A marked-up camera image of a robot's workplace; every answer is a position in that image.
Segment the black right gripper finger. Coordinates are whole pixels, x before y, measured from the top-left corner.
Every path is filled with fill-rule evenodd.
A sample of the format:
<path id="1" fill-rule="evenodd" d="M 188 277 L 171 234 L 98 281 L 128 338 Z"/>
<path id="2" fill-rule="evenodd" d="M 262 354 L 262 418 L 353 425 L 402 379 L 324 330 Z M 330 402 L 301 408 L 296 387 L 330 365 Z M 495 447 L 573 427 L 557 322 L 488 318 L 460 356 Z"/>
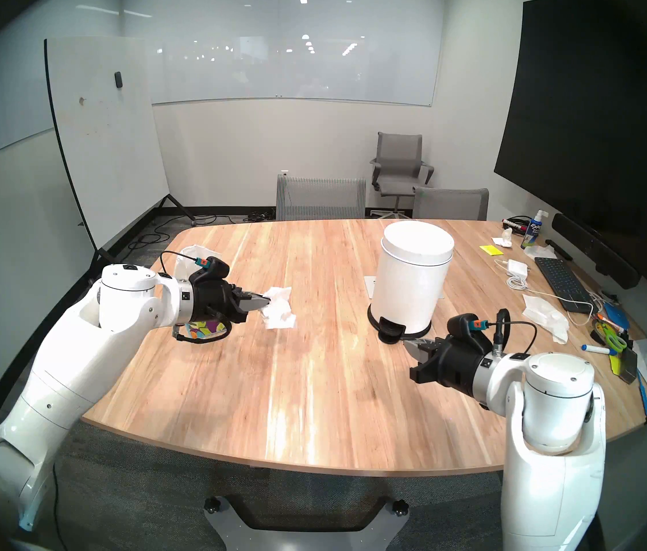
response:
<path id="1" fill-rule="evenodd" d="M 406 352 L 416 362 L 428 362 L 429 358 L 441 347 L 442 338 L 403 340 Z"/>
<path id="2" fill-rule="evenodd" d="M 418 362 L 417 366 L 410 368 L 410 379 L 417 384 L 441 384 L 440 366 L 440 361 Z"/>

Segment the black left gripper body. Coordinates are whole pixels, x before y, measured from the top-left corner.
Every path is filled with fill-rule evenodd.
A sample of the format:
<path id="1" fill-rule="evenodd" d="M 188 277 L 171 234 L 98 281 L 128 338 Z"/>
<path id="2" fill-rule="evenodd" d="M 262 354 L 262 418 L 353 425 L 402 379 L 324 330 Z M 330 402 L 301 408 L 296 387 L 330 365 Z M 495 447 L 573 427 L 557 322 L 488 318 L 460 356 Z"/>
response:
<path id="1" fill-rule="evenodd" d="M 189 277 L 188 281 L 193 295 L 191 323 L 212 319 L 234 324 L 246 322 L 246 311 L 240 305 L 246 292 L 241 287 L 221 278 Z"/>

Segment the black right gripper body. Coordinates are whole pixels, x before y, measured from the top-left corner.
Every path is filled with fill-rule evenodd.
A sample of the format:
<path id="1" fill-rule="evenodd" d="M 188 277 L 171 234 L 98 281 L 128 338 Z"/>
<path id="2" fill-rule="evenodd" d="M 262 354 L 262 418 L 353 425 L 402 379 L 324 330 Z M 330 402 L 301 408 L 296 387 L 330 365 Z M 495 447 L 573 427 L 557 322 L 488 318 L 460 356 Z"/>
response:
<path id="1" fill-rule="evenodd" d="M 492 352 L 493 343 L 483 334 L 469 339 L 448 335 L 443 340 L 441 347 L 429 358 L 429 361 L 441 362 L 440 385 L 460 392 L 473 392 L 476 371 L 486 354 Z"/>

